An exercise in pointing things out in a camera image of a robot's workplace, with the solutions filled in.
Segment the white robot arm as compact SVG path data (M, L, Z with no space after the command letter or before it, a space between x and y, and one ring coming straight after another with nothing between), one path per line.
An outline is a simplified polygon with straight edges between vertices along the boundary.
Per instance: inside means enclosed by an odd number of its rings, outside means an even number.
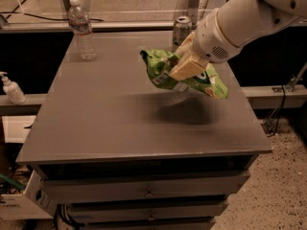
M170 77L183 81L210 63L236 57L253 40L275 34L307 17L307 0L229 0L203 18L177 48Z

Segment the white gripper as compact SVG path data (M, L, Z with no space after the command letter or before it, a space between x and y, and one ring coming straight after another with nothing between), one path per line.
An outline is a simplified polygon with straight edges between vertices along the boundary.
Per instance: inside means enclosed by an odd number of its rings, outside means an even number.
M235 46L223 34L218 23L218 11L215 9L204 17L195 32L190 33L175 50L175 53L182 57L193 48L200 56L183 57L171 70L172 79L183 81L195 77L206 70L209 61L221 63L241 53L242 48Z

